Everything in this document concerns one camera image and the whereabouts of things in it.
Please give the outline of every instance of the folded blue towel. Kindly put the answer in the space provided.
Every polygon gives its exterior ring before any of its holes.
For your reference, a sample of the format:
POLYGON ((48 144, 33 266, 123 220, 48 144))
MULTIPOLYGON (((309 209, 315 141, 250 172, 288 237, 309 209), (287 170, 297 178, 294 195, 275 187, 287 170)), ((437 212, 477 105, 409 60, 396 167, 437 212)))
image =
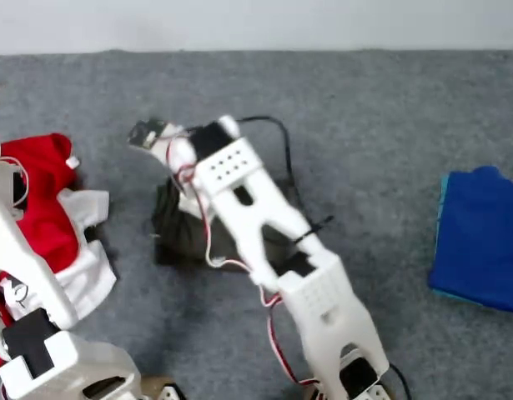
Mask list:
POLYGON ((513 182, 495 167, 442 180, 429 286, 513 311, 513 182))

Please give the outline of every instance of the white plastic bracket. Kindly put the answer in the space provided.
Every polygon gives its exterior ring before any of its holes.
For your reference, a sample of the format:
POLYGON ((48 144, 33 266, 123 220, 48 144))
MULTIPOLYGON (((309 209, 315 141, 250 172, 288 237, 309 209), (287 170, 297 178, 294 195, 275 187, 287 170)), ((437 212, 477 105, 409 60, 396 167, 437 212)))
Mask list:
MULTIPOLYGON (((6 272, 38 293, 50 320, 61 329, 77 321, 76 311, 47 263, 28 245, 18 225, 0 198, 0 272, 6 272)), ((9 359, 2 340, 0 318, 0 357, 9 359)))
POLYGON ((354 345, 378 379, 390 367, 375 324, 356 297, 339 257, 324 250, 309 258, 316 269, 301 277, 289 271, 279 291, 303 343, 304 356, 329 399, 347 399, 339 380, 341 353, 354 345))
POLYGON ((58 332, 45 346, 54 367, 32 378, 23 357, 0 367, 0 378, 13 400, 81 399, 84 388, 107 378, 123 378, 102 400, 142 398, 141 375, 132 358, 109 343, 86 342, 69 332, 58 332))

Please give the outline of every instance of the gray carpet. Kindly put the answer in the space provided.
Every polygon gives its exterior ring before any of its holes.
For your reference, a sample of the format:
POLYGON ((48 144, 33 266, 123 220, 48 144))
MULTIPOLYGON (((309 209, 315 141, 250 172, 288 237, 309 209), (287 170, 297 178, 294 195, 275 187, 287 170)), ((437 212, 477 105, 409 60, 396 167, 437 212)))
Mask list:
MULTIPOLYGON (((426 287, 440 177, 493 163, 513 178, 513 52, 0 57, 0 82, 0 138, 64 132, 87 186, 112 194, 103 234, 120 279, 76 333, 126 348, 189 399, 300 398, 246 277, 153 264, 143 227, 165 171, 125 143, 150 115, 189 125, 272 113, 292 131, 310 211, 336 216, 321 237, 344 259, 415 399, 513 398, 513 314, 426 287)), ((280 176, 278 133, 247 134, 280 176)), ((306 373, 294 325, 279 315, 280 340, 306 373)))

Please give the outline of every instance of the wire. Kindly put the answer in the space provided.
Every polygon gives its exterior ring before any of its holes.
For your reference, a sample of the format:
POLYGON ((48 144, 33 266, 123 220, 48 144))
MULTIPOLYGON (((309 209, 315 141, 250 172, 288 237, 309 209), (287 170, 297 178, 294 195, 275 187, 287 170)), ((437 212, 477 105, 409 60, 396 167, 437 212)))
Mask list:
POLYGON ((181 173, 182 168, 186 168, 187 166, 183 165, 176 173, 174 173, 171 170, 171 166, 170 166, 169 160, 171 158, 171 144, 173 144, 174 140, 176 140, 178 138, 186 138, 187 136, 188 136, 188 134, 186 133, 186 131, 182 131, 182 132, 177 133, 173 137, 160 137, 159 138, 159 140, 165 140, 165 139, 169 140, 169 143, 167 145, 167 149, 165 150, 165 161, 167 163, 168 170, 171 172, 170 176, 171 176, 171 178, 174 181, 174 185, 177 187, 177 189, 181 193, 185 193, 185 191, 184 191, 184 188, 182 187, 182 185, 180 185, 180 183, 178 181, 179 176, 177 176, 177 175, 181 173))
POLYGON ((304 201, 300 195, 300 191, 297 186, 296 178, 293 171, 293 166, 291 163, 291 135, 289 134, 288 128, 278 118, 272 117, 270 115, 254 115, 252 117, 244 117, 237 120, 238 123, 251 123, 256 121, 266 121, 269 123, 273 123, 279 128, 280 132, 282 133, 282 137, 284 138, 286 172, 288 173, 288 179, 294 190, 295 199, 297 200, 300 211, 306 216, 306 220, 308 221, 310 226, 312 226, 314 224, 314 221, 310 217, 308 210, 304 204, 304 201))
POLYGON ((8 400, 8 392, 6 392, 6 388, 3 383, 0 384, 0 397, 2 400, 8 400))
POLYGON ((0 157, 0 161, 11 161, 18 165, 19 168, 21 168, 21 174, 24 177, 24 183, 26 185, 26 190, 24 191, 24 194, 19 198, 16 202, 13 203, 13 206, 16 207, 19 204, 21 204, 24 200, 28 197, 28 192, 30 191, 30 177, 28 176, 28 172, 26 168, 21 164, 19 160, 17 160, 15 157, 9 157, 9 156, 2 156, 0 157))
POLYGON ((319 380, 317 380, 313 377, 309 378, 309 379, 299 380, 295 376, 293 369, 289 365, 284 353, 282 352, 282 349, 280 348, 279 341, 277 340, 276 333, 274 332, 273 309, 275 306, 277 306, 281 303, 282 303, 282 298, 273 302, 273 304, 269 307, 269 313, 267 315, 267 334, 269 336, 269 342, 271 343, 271 348, 273 349, 273 353, 276 356, 276 358, 279 360, 280 366, 284 370, 284 373, 288 376, 288 378, 293 383, 298 383, 301 386, 309 386, 309 385, 313 385, 315 383, 319 383, 319 380))
POLYGON ((412 393, 410 391, 410 387, 408 386, 408 382, 406 382, 405 375, 395 366, 395 364, 390 363, 390 368, 395 371, 395 373, 399 377, 400 381, 402 382, 403 389, 405 390, 405 393, 406 393, 406 399, 412 400, 412 393))

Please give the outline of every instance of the robotic arm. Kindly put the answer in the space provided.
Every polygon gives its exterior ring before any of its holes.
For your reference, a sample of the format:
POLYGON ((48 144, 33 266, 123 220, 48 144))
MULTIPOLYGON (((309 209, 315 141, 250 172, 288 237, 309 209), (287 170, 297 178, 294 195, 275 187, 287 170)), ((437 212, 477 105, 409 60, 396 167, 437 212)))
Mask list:
POLYGON ((134 132, 129 142, 149 150, 178 179, 179 208, 205 220, 221 219, 254 284, 283 298, 326 398, 389 398, 379 385, 388 359, 343 263, 287 202, 233 118, 191 132, 170 124, 160 133, 134 132), (250 204, 240 202, 239 190, 250 196, 250 204), (284 266, 273 267, 265 256, 265 224, 297 245, 284 266))

